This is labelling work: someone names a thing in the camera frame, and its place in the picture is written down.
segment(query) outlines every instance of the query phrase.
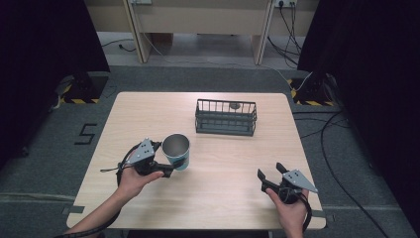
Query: silver cup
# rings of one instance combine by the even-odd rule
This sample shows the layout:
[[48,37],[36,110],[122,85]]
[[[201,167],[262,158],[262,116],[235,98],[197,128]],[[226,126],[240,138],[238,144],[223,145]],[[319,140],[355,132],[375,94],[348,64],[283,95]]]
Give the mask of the silver cup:
[[183,171],[189,165],[189,145],[188,138],[182,134],[169,135],[161,143],[163,154],[177,171]]

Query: wall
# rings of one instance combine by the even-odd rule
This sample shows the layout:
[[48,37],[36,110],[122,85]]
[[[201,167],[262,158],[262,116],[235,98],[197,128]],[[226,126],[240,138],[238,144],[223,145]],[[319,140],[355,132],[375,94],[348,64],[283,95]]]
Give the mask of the wall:
[[[295,36],[306,37],[312,19],[314,17],[319,0],[297,0],[296,17],[295,17]],[[281,10],[284,19],[289,28],[292,26],[291,8],[284,8]],[[278,8],[274,8],[272,13],[271,24],[269,28],[269,36],[289,36],[287,28]]]
[[84,0],[96,32],[132,32],[124,0]]

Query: hand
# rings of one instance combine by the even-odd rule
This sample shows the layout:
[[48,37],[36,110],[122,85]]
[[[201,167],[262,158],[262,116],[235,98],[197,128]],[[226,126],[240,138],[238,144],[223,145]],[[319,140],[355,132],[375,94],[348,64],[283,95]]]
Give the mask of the hand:
[[[274,202],[278,212],[278,220],[288,238],[303,237],[303,222],[306,217],[306,207],[301,200],[293,204],[285,204],[272,189],[267,188],[265,192]],[[302,189],[302,194],[308,197],[309,191]]]
[[159,179],[163,176],[163,172],[154,172],[148,176],[139,175],[133,167],[123,169],[120,185],[116,192],[128,200],[137,196],[143,187],[151,181]]

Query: metal wire basket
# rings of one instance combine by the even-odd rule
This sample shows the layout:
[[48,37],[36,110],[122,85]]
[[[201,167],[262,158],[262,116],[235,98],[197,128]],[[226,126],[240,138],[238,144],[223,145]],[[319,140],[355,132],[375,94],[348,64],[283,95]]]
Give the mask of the metal wire basket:
[[197,99],[197,133],[253,136],[256,122],[257,105],[254,102]]

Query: wall socket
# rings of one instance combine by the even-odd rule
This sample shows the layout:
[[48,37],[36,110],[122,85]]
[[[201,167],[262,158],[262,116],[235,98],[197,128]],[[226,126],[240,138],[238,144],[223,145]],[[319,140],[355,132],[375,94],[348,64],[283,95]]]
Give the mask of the wall socket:
[[296,7],[297,0],[275,0],[274,7],[279,7],[280,1],[283,1],[283,8],[291,8],[292,4]]

